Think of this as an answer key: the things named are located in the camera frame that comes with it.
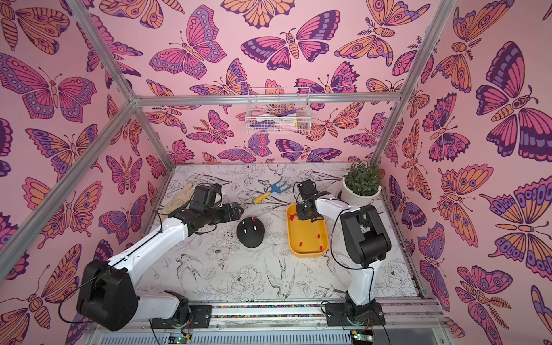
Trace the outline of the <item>black round screw base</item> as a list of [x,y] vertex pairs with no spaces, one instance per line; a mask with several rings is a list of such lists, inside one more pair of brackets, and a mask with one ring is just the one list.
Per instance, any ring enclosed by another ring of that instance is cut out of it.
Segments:
[[260,219],[248,217],[237,226],[237,238],[247,248],[256,248],[262,244],[265,237],[265,226]]

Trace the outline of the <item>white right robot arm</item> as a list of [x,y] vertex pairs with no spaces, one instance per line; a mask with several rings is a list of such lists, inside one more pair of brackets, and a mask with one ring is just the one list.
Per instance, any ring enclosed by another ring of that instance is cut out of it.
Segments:
[[345,249],[354,267],[337,262],[352,272],[346,291],[346,305],[354,310],[367,308],[374,300],[373,288],[377,271],[392,244],[380,214],[372,205],[357,206],[318,191],[316,184],[305,180],[297,184],[301,202],[296,210],[301,221],[331,219],[341,224]]

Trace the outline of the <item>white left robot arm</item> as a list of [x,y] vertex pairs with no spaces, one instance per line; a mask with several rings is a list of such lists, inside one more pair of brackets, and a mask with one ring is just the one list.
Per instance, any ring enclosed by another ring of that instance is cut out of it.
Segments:
[[125,251],[107,260],[93,260],[83,271],[76,311],[110,331],[135,321],[164,320],[175,328],[191,324],[189,300],[172,290],[159,296],[140,296],[143,274],[173,247],[205,226],[239,220],[244,209],[224,203],[218,183],[197,185],[190,200],[171,211],[158,228]]

